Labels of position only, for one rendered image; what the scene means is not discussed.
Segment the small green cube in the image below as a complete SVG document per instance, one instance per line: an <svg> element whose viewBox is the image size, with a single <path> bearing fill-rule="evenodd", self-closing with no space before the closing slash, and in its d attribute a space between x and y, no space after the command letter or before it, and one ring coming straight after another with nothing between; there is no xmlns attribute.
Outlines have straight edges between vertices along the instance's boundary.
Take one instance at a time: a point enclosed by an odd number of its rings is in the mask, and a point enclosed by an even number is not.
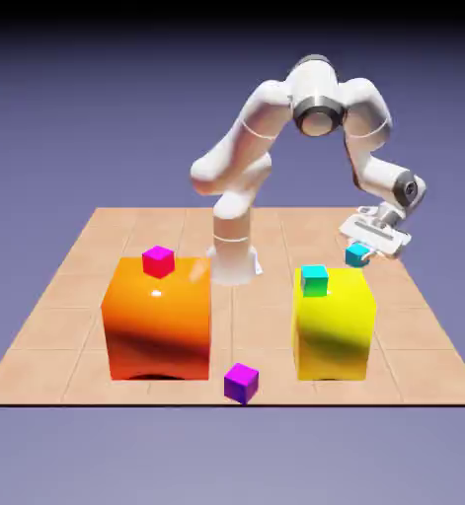
<svg viewBox="0 0 465 505"><path fill-rule="evenodd" d="M328 293L329 273L323 264L301 266L300 284L304 297L325 297Z"/></svg>

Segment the large yellow box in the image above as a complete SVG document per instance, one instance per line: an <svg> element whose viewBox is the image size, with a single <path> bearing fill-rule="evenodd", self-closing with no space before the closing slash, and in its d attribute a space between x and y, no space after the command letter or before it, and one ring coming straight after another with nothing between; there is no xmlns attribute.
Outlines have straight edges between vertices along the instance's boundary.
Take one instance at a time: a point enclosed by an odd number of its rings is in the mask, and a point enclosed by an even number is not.
<svg viewBox="0 0 465 505"><path fill-rule="evenodd" d="M375 329L376 302L360 269L327 268L325 297L304 297L294 270L291 341L300 381L362 381Z"/></svg>

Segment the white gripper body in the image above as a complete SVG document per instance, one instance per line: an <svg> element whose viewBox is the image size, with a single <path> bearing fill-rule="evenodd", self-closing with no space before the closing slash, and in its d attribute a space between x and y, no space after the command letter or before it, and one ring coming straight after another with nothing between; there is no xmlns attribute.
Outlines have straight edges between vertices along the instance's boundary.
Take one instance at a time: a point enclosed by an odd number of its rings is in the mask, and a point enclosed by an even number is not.
<svg viewBox="0 0 465 505"><path fill-rule="evenodd" d="M398 257L412 239L410 234L365 214L349 216L340 226L339 232L352 244L362 244L374 253L389 258Z"/></svg>

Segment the small purple cube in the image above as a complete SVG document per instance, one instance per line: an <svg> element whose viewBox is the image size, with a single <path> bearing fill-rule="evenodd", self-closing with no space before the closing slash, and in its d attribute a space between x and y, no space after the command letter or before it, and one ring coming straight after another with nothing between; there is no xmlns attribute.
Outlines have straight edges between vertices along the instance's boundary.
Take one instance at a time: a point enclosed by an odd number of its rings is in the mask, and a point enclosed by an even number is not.
<svg viewBox="0 0 465 505"><path fill-rule="evenodd" d="M242 363L235 363L224 376L224 395L247 404L259 387L260 372Z"/></svg>

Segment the small pink cube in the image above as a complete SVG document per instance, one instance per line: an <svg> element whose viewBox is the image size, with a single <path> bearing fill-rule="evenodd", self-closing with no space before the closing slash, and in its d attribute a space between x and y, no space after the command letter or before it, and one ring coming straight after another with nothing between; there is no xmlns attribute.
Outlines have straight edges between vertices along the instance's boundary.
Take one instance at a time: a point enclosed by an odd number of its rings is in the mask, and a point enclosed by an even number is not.
<svg viewBox="0 0 465 505"><path fill-rule="evenodd" d="M164 278L175 270L175 253L162 246L154 246L142 256L143 272L158 279Z"/></svg>

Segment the large orange box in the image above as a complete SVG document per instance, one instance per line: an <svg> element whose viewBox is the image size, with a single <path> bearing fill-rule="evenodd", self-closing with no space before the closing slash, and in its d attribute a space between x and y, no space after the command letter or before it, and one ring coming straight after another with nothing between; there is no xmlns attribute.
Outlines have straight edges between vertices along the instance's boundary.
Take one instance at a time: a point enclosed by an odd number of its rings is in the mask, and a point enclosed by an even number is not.
<svg viewBox="0 0 465 505"><path fill-rule="evenodd" d="M211 344L210 261L178 257L158 279L123 257L102 302L114 380L206 380Z"/></svg>

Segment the small blue cube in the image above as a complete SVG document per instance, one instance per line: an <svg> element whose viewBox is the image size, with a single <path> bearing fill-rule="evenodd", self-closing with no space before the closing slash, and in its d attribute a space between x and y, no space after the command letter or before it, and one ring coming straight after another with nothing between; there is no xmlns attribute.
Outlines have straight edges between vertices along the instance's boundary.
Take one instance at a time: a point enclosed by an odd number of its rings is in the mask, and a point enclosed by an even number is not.
<svg viewBox="0 0 465 505"><path fill-rule="evenodd" d="M370 248L361 243L349 245L345 251L346 264L357 268L366 266L368 263L362 263L360 259L368 250L370 250Z"/></svg>

